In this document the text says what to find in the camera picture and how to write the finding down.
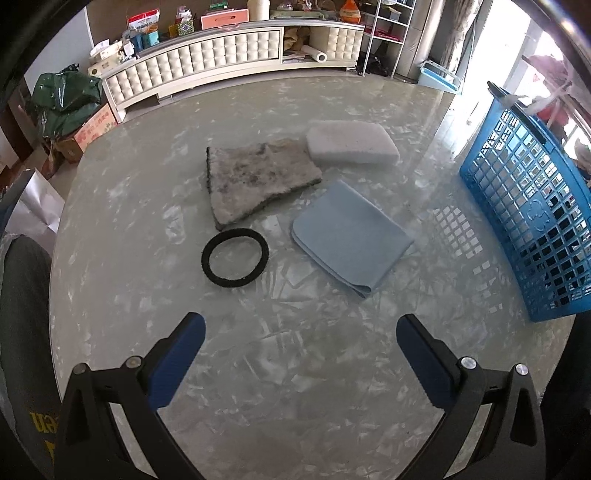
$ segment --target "basket handle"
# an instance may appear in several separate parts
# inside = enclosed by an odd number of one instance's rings
[[[492,82],[487,82],[488,83],[488,90],[491,92],[491,94],[498,100],[501,99],[505,96],[507,96],[509,93],[506,92],[505,90],[497,87],[497,85],[495,85]],[[523,123],[528,130],[530,131],[530,133],[536,137],[536,139],[538,140],[538,142],[540,142],[542,145],[546,146],[548,144],[548,142],[552,143],[552,146],[555,147],[554,142],[552,141],[551,138],[546,137],[541,131],[540,131],[540,126],[536,125],[536,123],[534,122],[534,120],[529,117],[529,115],[526,115],[522,109],[522,107],[516,103],[515,105],[513,105],[510,108],[511,112],[513,112],[513,114],[515,114],[517,116],[517,118],[519,118],[519,120],[521,121],[521,123]]]

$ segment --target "plastic bag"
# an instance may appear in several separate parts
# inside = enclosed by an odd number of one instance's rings
[[[79,129],[101,106],[101,79],[70,65],[60,73],[44,73],[31,96],[37,129],[56,140]]]

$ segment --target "folded blue towel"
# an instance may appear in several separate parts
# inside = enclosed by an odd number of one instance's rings
[[[413,242],[341,180],[294,220],[291,236],[322,268],[364,298]]]

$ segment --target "paper towel roll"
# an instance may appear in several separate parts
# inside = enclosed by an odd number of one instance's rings
[[[301,48],[301,50],[302,52],[306,53],[307,55],[315,59],[315,61],[317,61],[318,63],[326,62],[326,53],[324,53],[323,51],[316,50],[315,48],[312,48],[308,45],[304,45]]]

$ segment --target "white sponge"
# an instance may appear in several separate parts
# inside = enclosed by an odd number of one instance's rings
[[[370,122],[314,121],[306,143],[314,162],[394,163],[400,159],[384,127]]]

